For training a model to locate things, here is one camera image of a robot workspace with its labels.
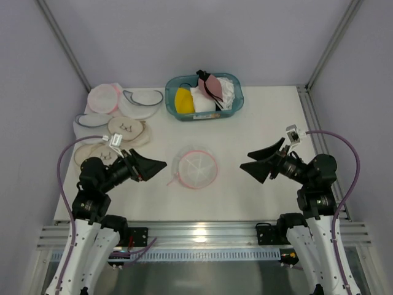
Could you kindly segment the pink-trimmed mesh laundry bag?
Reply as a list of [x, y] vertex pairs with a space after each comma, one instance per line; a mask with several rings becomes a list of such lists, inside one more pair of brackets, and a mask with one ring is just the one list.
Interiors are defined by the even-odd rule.
[[206, 147], [191, 144], [184, 146], [174, 156], [171, 164], [171, 180], [181, 186], [198, 190], [212, 184], [218, 175], [219, 166], [213, 153]]

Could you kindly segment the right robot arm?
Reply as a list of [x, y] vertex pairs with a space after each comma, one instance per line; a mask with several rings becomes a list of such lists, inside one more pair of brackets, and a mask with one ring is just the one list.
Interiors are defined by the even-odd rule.
[[360, 294], [344, 250], [332, 192], [332, 184], [337, 180], [335, 158], [318, 154], [304, 163], [283, 143], [281, 138], [270, 147], [249, 152], [252, 160], [240, 168], [261, 184], [278, 175], [301, 184], [297, 192], [300, 212], [281, 214], [276, 229], [295, 250], [310, 293]]

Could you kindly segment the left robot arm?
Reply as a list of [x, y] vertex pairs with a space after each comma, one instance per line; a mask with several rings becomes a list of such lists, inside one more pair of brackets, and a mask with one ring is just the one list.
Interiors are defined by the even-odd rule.
[[90, 157], [80, 166], [78, 192], [71, 205], [68, 239], [46, 294], [93, 294], [115, 246], [128, 230], [126, 218], [108, 215], [109, 191], [131, 179], [148, 181], [167, 166], [134, 149], [122, 150], [111, 165]]

